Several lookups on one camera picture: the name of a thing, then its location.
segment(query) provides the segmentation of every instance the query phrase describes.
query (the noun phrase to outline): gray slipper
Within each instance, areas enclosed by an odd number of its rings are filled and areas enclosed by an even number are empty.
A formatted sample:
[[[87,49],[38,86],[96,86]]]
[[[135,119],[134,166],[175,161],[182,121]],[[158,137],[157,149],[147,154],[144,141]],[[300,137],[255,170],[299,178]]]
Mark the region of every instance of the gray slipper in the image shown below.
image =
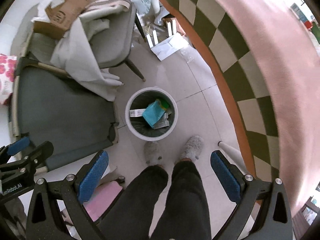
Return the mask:
[[[199,159],[204,145],[204,140],[196,135],[191,137],[188,142],[182,148],[180,159],[189,158],[193,162]]]
[[[162,152],[157,142],[146,142],[144,145],[144,155],[148,166],[163,165]]]

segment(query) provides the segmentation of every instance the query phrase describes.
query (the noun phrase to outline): pink floral package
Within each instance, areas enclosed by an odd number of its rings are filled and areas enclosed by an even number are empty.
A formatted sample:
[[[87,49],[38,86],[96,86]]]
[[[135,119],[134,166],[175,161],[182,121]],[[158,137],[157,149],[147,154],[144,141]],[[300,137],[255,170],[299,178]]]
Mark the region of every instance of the pink floral package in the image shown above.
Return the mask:
[[[0,54],[0,105],[5,105],[13,92],[17,57]]]

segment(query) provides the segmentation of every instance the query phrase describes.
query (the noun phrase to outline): chair seat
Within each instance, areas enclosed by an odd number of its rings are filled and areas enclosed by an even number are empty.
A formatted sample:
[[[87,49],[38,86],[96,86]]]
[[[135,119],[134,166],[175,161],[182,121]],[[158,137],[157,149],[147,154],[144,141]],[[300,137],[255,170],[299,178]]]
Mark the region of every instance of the chair seat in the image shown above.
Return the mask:
[[[48,170],[105,149],[116,136],[113,102],[73,79],[36,67],[20,73],[17,111],[21,134],[28,134],[36,146],[53,143],[54,153],[45,163]]]
[[[136,7],[131,3],[128,11],[107,16],[109,28],[92,37],[91,49],[99,68],[115,67],[129,55],[135,16]]]

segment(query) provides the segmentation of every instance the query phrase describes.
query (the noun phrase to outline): green and white checkered pattern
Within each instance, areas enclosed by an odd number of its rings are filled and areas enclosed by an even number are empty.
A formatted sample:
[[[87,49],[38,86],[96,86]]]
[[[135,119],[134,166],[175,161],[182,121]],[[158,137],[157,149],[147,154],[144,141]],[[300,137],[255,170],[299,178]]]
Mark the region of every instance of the green and white checkered pattern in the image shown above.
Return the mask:
[[[215,0],[167,0],[193,25],[215,57],[238,104],[257,177],[279,176],[279,140],[271,98],[250,49]]]

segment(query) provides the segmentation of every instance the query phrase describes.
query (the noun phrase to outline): black pants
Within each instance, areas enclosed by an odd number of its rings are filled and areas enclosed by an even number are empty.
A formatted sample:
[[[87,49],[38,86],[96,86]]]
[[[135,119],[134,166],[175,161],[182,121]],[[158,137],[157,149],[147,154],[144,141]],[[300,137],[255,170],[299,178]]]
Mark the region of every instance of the black pants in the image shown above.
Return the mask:
[[[154,206],[167,183],[168,174],[159,166],[141,172],[101,222],[100,230],[106,239],[149,239]],[[175,165],[164,212],[150,239],[211,239],[207,198],[192,162]]]

